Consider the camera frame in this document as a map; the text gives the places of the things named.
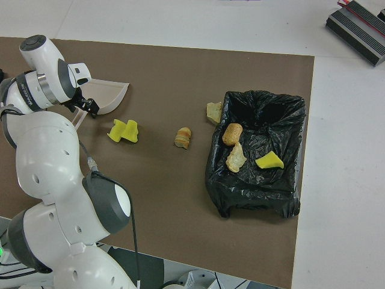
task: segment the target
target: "food piece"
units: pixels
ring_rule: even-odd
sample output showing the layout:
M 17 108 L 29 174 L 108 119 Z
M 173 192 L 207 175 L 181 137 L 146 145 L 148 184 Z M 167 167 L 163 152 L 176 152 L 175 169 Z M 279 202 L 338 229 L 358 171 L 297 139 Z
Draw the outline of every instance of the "food piece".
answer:
M 261 169 L 270 169 L 271 167 L 284 168 L 283 161 L 273 152 L 269 152 L 262 158 L 255 160 L 257 166 Z
M 138 133 L 138 123 L 136 121 L 130 119 L 127 124 L 125 124 L 118 119 L 114 119 L 114 126 L 107 135 L 116 143 L 120 142 L 122 138 L 137 143 Z
M 187 149 L 190 144 L 191 131 L 189 128 L 181 128 L 175 136 L 175 145 Z
M 226 128 L 222 140 L 225 145 L 228 146 L 233 146 L 237 142 L 239 142 L 239 138 L 241 137 L 243 128 L 240 124 L 238 123 L 231 123 L 229 126 Z
M 210 102 L 206 106 L 206 115 L 207 118 L 214 124 L 217 125 L 221 122 L 221 113 L 222 113 L 222 102 L 217 102 L 216 104 Z
M 243 155 L 242 146 L 240 143 L 236 143 L 232 149 L 230 155 L 227 157 L 227 167 L 234 173 L 239 172 L 239 168 L 244 165 L 247 158 Z

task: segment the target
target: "bread piece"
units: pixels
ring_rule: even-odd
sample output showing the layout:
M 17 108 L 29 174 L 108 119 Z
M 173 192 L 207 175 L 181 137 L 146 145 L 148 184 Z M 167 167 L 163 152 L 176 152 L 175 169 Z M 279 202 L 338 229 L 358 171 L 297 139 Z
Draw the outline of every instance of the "bread piece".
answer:
M 239 172 L 239 168 L 244 165 L 247 158 L 243 155 L 242 146 L 240 143 L 236 143 L 232 149 L 230 155 L 227 157 L 226 165 L 234 173 Z
M 221 113 L 222 113 L 222 102 L 217 102 L 216 104 L 210 102 L 206 106 L 206 115 L 207 118 L 214 124 L 217 125 L 221 122 Z
M 190 144 L 191 131 L 189 128 L 181 128 L 175 136 L 175 145 L 187 149 Z
M 222 140 L 225 145 L 227 146 L 233 146 L 237 142 L 239 142 L 239 138 L 241 137 L 243 128 L 240 124 L 238 123 L 231 123 L 229 126 L 226 128 Z

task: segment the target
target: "brown mat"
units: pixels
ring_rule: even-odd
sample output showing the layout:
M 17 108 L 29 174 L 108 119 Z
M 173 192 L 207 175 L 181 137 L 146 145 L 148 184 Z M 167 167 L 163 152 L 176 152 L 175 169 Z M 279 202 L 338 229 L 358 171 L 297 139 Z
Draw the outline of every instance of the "brown mat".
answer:
M 18 49 L 21 42 L 0 37 L 0 68 L 8 76 L 28 70 Z M 245 210 L 233 210 L 229 220 L 219 216 L 205 189 L 214 131 L 205 108 L 207 102 L 222 101 L 228 90 L 268 90 L 300 95 L 309 110 L 313 57 L 65 40 L 54 43 L 67 62 L 86 63 L 93 78 L 130 83 L 115 111 L 86 118 L 79 138 L 101 172 L 131 191 L 139 250 L 289 288 L 297 218 L 283 220 L 272 211 Z M 54 110 L 69 116 L 62 107 Z M 114 119 L 136 120 L 139 142 L 116 144 L 110 140 L 106 134 Z M 183 126 L 192 130 L 187 151 L 173 145 L 176 131 Z M 13 217 L 36 201 L 17 186 L 15 151 L 3 137 L 0 150 L 0 215 Z M 87 173 L 84 158 L 81 165 Z M 105 241 L 132 249 L 131 228 Z

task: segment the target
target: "red wire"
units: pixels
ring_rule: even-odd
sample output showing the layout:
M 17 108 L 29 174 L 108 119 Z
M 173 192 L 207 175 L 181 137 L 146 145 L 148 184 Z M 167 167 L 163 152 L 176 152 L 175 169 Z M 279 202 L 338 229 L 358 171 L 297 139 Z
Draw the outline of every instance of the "red wire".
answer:
M 343 2 L 349 4 L 350 2 L 348 0 L 343 0 Z M 365 24 L 367 24 L 367 26 L 369 26 L 370 28 L 376 30 L 378 33 L 380 33 L 383 37 L 385 37 L 385 34 L 382 33 L 380 30 L 378 30 L 376 27 L 374 27 L 373 25 L 371 25 L 368 21 L 366 21 L 364 18 L 362 18 L 361 15 L 357 14 L 356 12 L 354 12 L 349 6 L 347 6 L 346 4 L 344 3 L 341 3 L 338 1 L 337 3 L 338 5 L 340 5 L 341 7 L 344 7 L 346 8 L 349 12 L 353 13 L 354 15 L 356 15 L 359 19 L 361 19 Z

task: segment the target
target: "screw hole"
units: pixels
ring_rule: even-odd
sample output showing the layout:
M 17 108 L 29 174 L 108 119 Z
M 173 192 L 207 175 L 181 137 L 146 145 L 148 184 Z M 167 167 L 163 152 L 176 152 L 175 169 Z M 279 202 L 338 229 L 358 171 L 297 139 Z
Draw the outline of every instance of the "screw hole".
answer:
M 35 175 L 35 174 L 32 175 L 32 179 L 34 180 L 34 182 L 35 182 L 36 184 L 38 184 L 38 183 L 40 182 L 39 178 L 38 178 L 37 175 Z

